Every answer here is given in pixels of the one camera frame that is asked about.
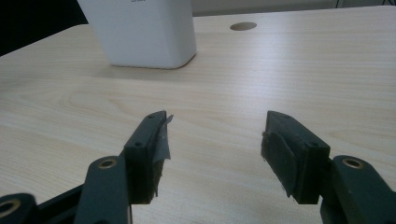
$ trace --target screw hole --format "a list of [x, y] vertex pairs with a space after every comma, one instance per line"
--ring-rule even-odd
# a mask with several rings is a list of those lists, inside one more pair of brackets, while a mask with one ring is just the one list
[[21, 206], [21, 201], [18, 199], [11, 199], [0, 203], [0, 217], [6, 217], [15, 212]]
[[116, 164], [117, 164], [116, 160], [109, 159], [109, 160], [105, 160], [105, 161], [102, 161], [101, 163], [99, 163], [98, 167], [100, 169], [108, 169], [108, 168], [111, 168], [111, 167], [115, 166]]
[[351, 168], [354, 168], [354, 169], [362, 169], [363, 168], [363, 163], [361, 163], [361, 161], [357, 161], [354, 159], [343, 159], [343, 163]]

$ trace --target dark background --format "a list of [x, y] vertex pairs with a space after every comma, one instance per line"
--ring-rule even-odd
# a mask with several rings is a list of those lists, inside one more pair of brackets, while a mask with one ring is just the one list
[[87, 23], [77, 0], [3, 1], [0, 20], [0, 56]]

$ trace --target wooden table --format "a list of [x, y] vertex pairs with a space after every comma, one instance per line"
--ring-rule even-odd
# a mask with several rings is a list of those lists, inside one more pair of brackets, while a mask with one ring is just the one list
[[[257, 27], [230, 30], [241, 21]], [[262, 160], [268, 110], [396, 190], [395, 21], [395, 7], [195, 18], [198, 54], [176, 70], [109, 65], [89, 25], [14, 51], [0, 58], [0, 195], [42, 203], [81, 184], [163, 109], [172, 160], [135, 223], [320, 223]]]

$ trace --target wood grain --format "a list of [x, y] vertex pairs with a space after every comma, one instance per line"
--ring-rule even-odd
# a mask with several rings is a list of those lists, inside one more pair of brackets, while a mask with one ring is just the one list
[[[242, 21], [257, 27], [230, 30]], [[268, 110], [396, 190], [394, 21], [393, 7], [195, 18], [198, 54], [177, 70], [109, 65], [88, 25], [14, 51], [0, 58], [0, 195], [42, 203], [81, 184], [163, 109], [172, 160], [135, 223], [320, 223], [262, 161]]]

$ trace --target white container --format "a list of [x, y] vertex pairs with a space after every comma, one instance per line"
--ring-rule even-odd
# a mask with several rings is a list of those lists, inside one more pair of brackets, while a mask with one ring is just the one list
[[196, 53], [190, 0], [78, 0], [111, 64], [177, 68]]

